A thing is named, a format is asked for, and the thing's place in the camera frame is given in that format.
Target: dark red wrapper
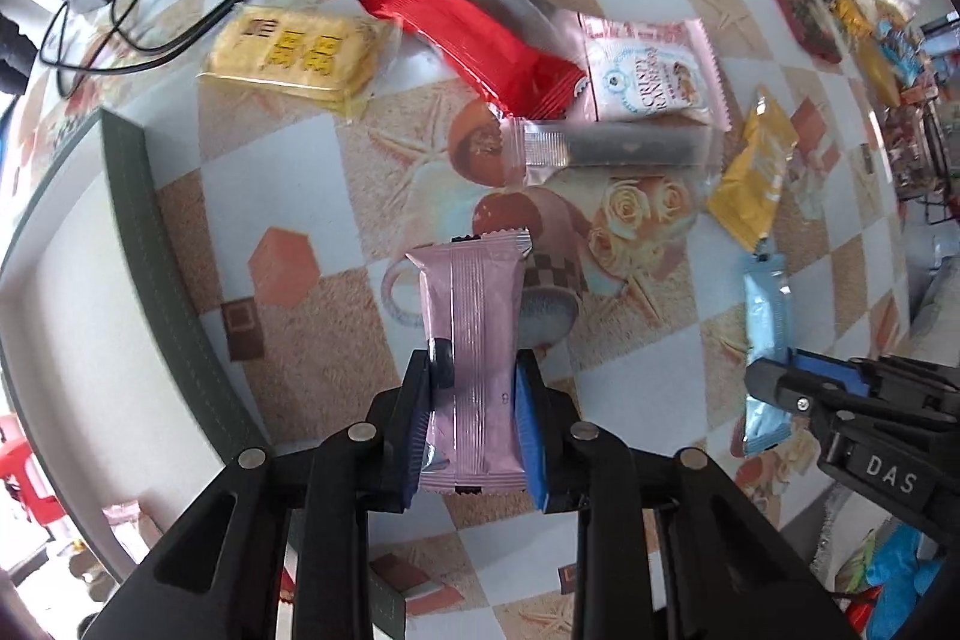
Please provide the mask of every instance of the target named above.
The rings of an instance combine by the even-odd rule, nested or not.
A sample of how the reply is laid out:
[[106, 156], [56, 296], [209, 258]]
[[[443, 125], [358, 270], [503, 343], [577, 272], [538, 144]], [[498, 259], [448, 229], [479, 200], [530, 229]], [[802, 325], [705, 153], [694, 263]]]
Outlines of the dark red wrapper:
[[506, 116], [563, 116], [586, 74], [541, 52], [468, 0], [360, 0], [381, 20], [396, 20], [433, 44], [464, 82]]

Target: red chair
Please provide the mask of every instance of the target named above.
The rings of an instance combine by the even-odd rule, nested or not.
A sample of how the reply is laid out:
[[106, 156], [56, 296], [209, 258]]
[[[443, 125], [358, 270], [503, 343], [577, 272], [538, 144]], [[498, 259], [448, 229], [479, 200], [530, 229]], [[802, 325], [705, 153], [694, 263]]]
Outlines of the red chair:
[[13, 477], [20, 487], [20, 504], [42, 527], [59, 521], [66, 511], [55, 496], [42, 497], [27, 476], [27, 462], [34, 454], [26, 437], [18, 437], [0, 444], [0, 477]]

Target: metal screw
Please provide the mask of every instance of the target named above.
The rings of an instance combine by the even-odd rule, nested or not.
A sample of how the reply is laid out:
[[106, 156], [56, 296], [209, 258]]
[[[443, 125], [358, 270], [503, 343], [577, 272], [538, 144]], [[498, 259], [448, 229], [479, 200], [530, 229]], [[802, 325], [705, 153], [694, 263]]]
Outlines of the metal screw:
[[589, 421], [577, 421], [570, 427], [570, 434], [573, 434], [574, 439], [586, 441], [600, 437], [600, 429], [597, 429], [596, 424]]
[[680, 451], [680, 463], [688, 469], [703, 469], [710, 463], [710, 459], [700, 448], [683, 448]]
[[241, 469], [256, 469], [262, 466], [264, 461], [267, 461], [267, 453], [259, 448], [248, 448], [237, 456], [237, 463]]
[[376, 437], [376, 426], [366, 422], [355, 423], [347, 429], [347, 437], [354, 442], [367, 442]]

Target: red candy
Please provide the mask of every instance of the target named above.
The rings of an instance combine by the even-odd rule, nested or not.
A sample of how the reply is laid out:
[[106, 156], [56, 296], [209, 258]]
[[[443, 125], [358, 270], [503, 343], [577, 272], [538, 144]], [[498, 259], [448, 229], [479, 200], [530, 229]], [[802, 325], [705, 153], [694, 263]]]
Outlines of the red candy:
[[513, 118], [558, 119], [586, 74], [530, 47], [468, 0], [360, 0], [443, 52], [464, 82]]

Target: checkered tablecloth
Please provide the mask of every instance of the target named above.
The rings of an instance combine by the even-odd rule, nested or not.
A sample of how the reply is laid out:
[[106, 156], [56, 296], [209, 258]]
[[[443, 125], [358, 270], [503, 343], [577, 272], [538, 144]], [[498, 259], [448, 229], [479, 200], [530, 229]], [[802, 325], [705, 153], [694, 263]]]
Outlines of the checkered tablecloth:
[[[148, 41], [169, 38], [217, 1], [144, 0], [136, 29]], [[357, 0], [258, 1], [360, 13]], [[733, 112], [728, 153], [757, 85], [789, 114], [809, 100], [823, 119], [811, 146], [832, 150], [822, 214], [810, 218], [786, 191], [775, 227], [796, 345], [850, 357], [899, 342], [908, 322], [894, 191], [867, 88], [842, 45], [838, 66], [811, 58], [775, 0], [551, 1], [618, 20], [702, 18]], [[102, 23], [92, 20], [89, 36]], [[800, 428], [760, 458], [731, 456], [744, 394], [746, 254], [711, 217], [684, 212], [680, 199], [688, 232], [635, 248], [632, 266], [620, 268], [600, 230], [618, 181], [592, 172], [520, 193], [482, 184], [469, 150], [460, 155], [482, 108], [413, 38], [352, 124], [302, 100], [198, 80], [209, 41], [142, 76], [90, 80], [69, 102], [50, 73], [35, 73], [11, 135], [21, 166], [5, 177], [3, 198], [29, 194], [97, 104], [143, 124], [200, 321], [280, 448], [362, 418], [424, 343], [403, 249], [519, 218], [541, 237], [526, 280], [529, 324], [549, 339], [576, 319], [541, 350], [544, 376], [584, 418], [659, 453], [699, 444], [778, 524], [827, 485]], [[655, 206], [665, 199], [656, 183], [620, 186]], [[534, 514], [523, 494], [421, 494], [404, 516], [373, 518], [371, 544], [381, 564], [393, 555], [449, 587], [413, 611], [422, 615], [410, 620], [412, 637], [554, 638], [569, 634], [572, 598], [560, 594], [558, 568], [575, 560], [575, 527], [572, 516]], [[650, 546], [656, 561], [656, 538]]]

